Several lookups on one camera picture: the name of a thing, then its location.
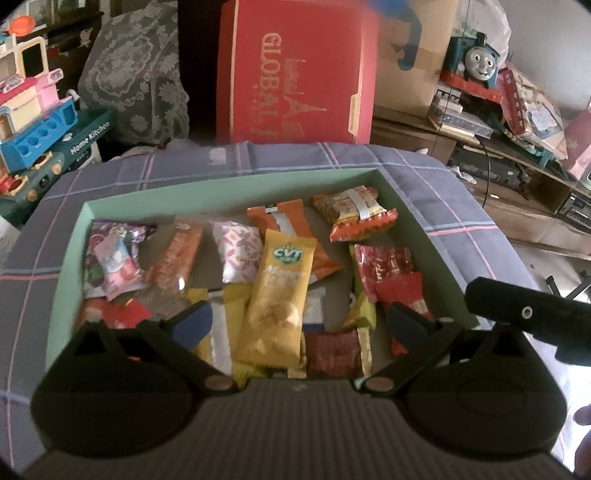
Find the red snack wrapper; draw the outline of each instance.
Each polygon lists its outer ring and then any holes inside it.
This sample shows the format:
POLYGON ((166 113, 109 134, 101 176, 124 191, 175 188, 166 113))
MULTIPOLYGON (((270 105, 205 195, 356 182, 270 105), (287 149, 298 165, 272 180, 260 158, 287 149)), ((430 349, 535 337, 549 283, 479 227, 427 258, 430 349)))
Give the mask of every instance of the red snack wrapper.
POLYGON ((378 301, 376 285, 413 271, 413 257, 408 248, 355 245, 355 258, 363 288, 371 303, 378 301))
POLYGON ((135 328, 136 325, 152 317, 152 312, 137 300, 131 299, 125 304, 109 303, 105 299, 87 299, 82 304, 74 329, 84 322, 103 320, 108 328, 135 328))
POLYGON ((332 224, 330 240, 361 240, 372 233, 390 228, 396 209, 386 210, 378 202, 378 191, 363 185, 340 193, 325 193, 312 198, 314 207, 332 224))
MULTIPOLYGON (((395 301, 399 301, 425 318, 432 320, 423 298, 423 275, 420 272, 393 275, 384 281, 375 283, 374 286, 384 310, 387 310, 395 301)), ((392 338, 390 348, 395 356, 407 353, 407 350, 395 338, 392 338)))

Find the striped gray surface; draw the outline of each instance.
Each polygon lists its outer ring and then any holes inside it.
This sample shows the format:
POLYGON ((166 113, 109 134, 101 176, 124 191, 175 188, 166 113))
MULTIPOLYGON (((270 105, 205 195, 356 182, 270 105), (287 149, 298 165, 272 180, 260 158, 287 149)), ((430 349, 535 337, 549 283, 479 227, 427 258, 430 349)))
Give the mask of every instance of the striped gray surface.
POLYGON ((49 452, 30 480, 546 480, 572 478, 548 455, 462 459, 422 439, 389 400, 348 381, 252 380, 208 400, 167 443, 139 455, 85 459, 49 452))

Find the red box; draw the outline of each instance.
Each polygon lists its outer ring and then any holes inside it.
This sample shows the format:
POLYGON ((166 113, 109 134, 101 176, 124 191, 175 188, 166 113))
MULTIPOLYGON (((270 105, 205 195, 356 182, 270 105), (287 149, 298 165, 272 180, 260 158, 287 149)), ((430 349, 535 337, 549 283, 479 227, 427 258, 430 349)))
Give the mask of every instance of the red box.
POLYGON ((369 142, 379 21, 332 1, 234 0, 222 7, 220 142, 369 142))

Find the blue toy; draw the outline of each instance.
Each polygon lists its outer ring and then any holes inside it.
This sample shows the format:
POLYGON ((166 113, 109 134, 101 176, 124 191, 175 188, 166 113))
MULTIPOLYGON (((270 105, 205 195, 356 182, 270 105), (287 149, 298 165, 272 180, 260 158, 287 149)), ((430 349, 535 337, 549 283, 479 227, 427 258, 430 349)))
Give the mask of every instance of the blue toy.
POLYGON ((6 169, 16 173, 31 167, 77 121, 78 115, 70 98, 45 113, 23 132, 0 143, 0 154, 6 169))

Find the wall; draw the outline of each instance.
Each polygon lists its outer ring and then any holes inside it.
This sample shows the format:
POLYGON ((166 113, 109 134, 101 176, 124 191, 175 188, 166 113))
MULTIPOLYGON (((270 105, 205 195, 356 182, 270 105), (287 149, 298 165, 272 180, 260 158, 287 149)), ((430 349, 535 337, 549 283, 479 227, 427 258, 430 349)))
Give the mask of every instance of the wall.
POLYGON ((591 98, 591 12, 576 0, 499 1, 512 30, 513 64, 573 119, 591 98))

